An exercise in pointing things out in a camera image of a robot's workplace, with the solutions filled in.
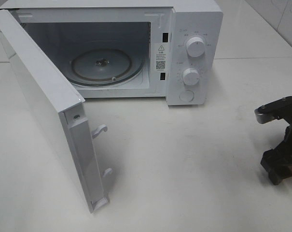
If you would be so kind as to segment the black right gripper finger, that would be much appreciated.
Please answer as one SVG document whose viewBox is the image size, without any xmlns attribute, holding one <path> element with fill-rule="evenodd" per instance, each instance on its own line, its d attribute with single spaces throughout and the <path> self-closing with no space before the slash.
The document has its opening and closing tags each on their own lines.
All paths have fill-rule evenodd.
<svg viewBox="0 0 292 232">
<path fill-rule="evenodd" d="M 272 184 L 279 185 L 284 179 L 292 177 L 292 152 L 278 147 L 265 151 L 261 165 Z"/>
</svg>

